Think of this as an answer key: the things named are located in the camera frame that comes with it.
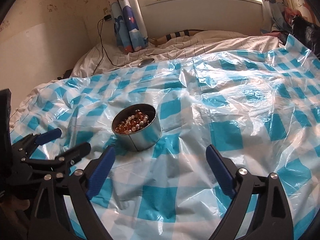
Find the round silver metal tin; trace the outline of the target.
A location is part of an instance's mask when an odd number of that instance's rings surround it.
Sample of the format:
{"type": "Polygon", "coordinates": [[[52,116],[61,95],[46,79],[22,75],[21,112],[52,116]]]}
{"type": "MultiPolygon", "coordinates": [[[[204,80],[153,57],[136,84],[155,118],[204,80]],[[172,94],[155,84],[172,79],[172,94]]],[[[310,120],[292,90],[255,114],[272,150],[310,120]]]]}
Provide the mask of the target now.
{"type": "Polygon", "coordinates": [[[162,135],[156,109],[146,103],[131,105],[121,110],[114,117],[111,128],[120,145],[131,152],[151,148],[162,135]]]}

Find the blue white checkered plastic sheet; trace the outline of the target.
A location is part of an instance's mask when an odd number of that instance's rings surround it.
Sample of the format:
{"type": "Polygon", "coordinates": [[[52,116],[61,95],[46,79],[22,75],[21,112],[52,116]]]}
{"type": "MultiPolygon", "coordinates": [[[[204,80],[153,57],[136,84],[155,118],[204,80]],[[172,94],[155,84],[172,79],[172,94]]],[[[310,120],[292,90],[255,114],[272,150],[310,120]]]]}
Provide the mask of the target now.
{"type": "Polygon", "coordinates": [[[295,239],[319,210],[319,59],[292,36],[266,53],[210,53],[45,85],[25,102],[11,139],[55,128],[62,137],[34,158],[89,142],[91,153],[76,164],[84,168],[115,146],[92,199],[114,239],[208,239],[231,202],[208,166],[208,145],[252,174],[278,174],[295,239]],[[132,153],[111,124],[138,103],[155,107],[162,134],[132,153]]]}

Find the white grid bed sheet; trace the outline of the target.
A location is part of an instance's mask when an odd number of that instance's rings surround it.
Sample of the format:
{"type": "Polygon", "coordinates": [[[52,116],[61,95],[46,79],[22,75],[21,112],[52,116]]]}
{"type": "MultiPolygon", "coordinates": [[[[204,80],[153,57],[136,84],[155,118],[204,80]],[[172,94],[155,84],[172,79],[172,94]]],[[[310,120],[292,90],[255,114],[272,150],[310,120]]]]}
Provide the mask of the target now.
{"type": "Polygon", "coordinates": [[[128,54],[111,44],[97,44],[77,61],[71,77],[107,73],[117,67],[137,67],[140,61],[148,58],[159,62],[238,49],[265,53],[282,47],[283,44],[275,34],[247,36],[222,30],[202,31],[194,36],[173,38],[157,47],[149,43],[147,48],[128,54]]]}

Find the silver tin lid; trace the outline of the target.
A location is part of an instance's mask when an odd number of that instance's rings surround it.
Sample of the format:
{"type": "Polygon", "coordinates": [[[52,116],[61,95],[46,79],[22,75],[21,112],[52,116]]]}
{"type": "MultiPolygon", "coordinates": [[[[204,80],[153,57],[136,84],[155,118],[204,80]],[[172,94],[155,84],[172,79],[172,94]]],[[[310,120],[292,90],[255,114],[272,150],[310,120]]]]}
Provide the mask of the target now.
{"type": "Polygon", "coordinates": [[[145,67],[147,65],[154,63],[154,61],[155,61],[154,58],[144,59],[144,60],[140,61],[140,63],[138,64],[138,67],[139,68],[145,67]]]}

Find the blue cartoon curtain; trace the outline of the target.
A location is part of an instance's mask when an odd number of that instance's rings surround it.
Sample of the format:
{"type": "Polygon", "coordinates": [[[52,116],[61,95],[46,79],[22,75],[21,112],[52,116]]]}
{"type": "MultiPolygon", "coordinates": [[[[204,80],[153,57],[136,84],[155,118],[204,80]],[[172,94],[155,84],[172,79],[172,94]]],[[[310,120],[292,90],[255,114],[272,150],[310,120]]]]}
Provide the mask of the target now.
{"type": "Polygon", "coordinates": [[[148,46],[148,33],[138,0],[108,0],[117,46],[132,53],[148,46]]]}

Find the striped pillow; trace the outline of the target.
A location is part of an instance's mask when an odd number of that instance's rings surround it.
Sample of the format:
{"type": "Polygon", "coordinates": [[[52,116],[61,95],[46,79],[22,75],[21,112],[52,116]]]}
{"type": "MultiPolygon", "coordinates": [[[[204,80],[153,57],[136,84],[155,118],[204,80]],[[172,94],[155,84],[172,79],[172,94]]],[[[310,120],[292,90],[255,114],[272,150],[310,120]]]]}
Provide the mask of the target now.
{"type": "Polygon", "coordinates": [[[178,31],[175,33],[167,34],[160,38],[148,38],[148,42],[153,44],[154,46],[159,46],[161,44],[165,44],[166,42],[170,41],[173,38],[177,37],[185,37],[185,36],[194,36],[195,34],[202,32],[204,30],[199,29],[187,29],[183,31],[178,31]]]}

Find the black clothes pile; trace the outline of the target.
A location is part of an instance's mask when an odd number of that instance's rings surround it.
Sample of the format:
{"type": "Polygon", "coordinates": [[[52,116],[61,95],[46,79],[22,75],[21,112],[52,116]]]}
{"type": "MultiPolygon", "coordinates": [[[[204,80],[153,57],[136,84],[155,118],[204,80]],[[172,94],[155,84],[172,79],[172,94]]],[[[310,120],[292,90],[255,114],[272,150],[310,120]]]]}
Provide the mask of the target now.
{"type": "Polygon", "coordinates": [[[306,21],[299,15],[292,19],[292,35],[308,47],[319,59],[320,56],[320,30],[319,26],[306,21]]]}

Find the right side cartoon curtain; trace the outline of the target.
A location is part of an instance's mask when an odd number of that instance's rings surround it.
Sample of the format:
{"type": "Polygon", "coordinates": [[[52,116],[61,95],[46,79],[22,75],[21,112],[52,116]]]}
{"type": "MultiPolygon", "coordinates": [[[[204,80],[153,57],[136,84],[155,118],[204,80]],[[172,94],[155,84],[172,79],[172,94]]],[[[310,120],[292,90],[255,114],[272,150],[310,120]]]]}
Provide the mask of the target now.
{"type": "Polygon", "coordinates": [[[291,26],[285,20],[287,0],[261,0],[263,9],[263,23],[261,33],[273,31],[291,33],[291,26]]]}

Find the tree decorated wardrobe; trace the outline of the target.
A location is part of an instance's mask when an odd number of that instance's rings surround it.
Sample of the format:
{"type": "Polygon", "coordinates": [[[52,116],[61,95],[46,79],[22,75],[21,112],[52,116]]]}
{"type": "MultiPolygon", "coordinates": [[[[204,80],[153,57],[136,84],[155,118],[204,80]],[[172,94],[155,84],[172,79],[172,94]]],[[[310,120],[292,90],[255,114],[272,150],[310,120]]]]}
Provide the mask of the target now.
{"type": "Polygon", "coordinates": [[[311,23],[317,23],[316,15],[306,0],[287,0],[287,2],[289,7],[298,10],[305,20],[311,23]]]}

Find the white wall panel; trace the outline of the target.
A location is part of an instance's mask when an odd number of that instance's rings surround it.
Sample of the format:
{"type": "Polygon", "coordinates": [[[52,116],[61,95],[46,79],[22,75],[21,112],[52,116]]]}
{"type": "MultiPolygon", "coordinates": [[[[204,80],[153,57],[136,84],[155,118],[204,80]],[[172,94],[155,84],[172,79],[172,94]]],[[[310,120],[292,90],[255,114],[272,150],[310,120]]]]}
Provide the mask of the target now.
{"type": "Polygon", "coordinates": [[[91,47],[82,21],[41,23],[1,42],[1,89],[10,89],[11,108],[73,68],[91,47]]]}

